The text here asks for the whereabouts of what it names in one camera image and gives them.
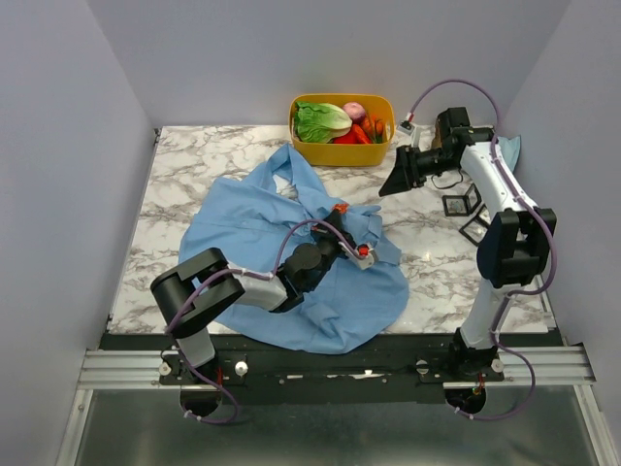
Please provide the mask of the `red leaf brooch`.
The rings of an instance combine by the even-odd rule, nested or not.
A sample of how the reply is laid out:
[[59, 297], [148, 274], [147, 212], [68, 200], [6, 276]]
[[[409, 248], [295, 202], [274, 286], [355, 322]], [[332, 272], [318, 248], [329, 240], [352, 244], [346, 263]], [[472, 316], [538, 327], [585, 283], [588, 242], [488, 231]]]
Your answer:
[[333, 210], [340, 213], [341, 215], [345, 214], [348, 210], [348, 205], [347, 204], [336, 204], [333, 207]]

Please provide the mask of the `blue shirt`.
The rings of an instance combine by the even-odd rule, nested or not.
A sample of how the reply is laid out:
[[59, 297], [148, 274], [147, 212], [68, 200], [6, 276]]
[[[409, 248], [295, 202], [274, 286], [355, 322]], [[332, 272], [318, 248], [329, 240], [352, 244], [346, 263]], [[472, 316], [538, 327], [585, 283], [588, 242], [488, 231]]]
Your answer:
[[181, 239], [179, 260], [218, 248], [235, 267], [277, 266], [295, 296], [291, 310], [267, 313], [236, 302], [218, 322], [289, 350], [347, 353], [396, 322], [409, 285], [379, 208], [352, 206], [338, 214], [341, 202], [285, 145], [243, 180], [212, 183]]

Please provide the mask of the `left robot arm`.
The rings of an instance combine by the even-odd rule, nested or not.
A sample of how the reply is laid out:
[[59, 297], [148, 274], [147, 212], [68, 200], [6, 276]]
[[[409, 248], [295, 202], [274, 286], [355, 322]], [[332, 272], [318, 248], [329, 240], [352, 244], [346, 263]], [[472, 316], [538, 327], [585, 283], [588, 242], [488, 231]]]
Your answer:
[[183, 356], [182, 372], [194, 383], [214, 374], [216, 349], [208, 325], [229, 307], [240, 304], [270, 313], [285, 313], [304, 301], [334, 262], [347, 258], [361, 268], [375, 260], [372, 248], [357, 244], [346, 232], [338, 209], [320, 220], [305, 220], [311, 241], [296, 247], [276, 269], [260, 273], [230, 262], [219, 248], [209, 248], [155, 278], [150, 292]]

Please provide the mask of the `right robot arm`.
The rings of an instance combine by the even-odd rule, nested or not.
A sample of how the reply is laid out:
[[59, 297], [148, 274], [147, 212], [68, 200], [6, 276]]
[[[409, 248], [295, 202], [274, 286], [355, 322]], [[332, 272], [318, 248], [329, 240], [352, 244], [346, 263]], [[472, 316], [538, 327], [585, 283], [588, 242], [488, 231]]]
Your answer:
[[406, 192], [435, 175], [462, 170], [487, 208], [491, 222], [476, 252], [479, 290], [444, 363], [453, 378], [465, 381], [492, 366], [512, 297], [523, 293], [550, 262], [557, 217], [525, 193], [501, 155], [495, 131], [473, 127], [465, 108], [440, 113], [436, 137], [438, 144], [426, 151], [399, 147], [395, 166], [378, 193]]

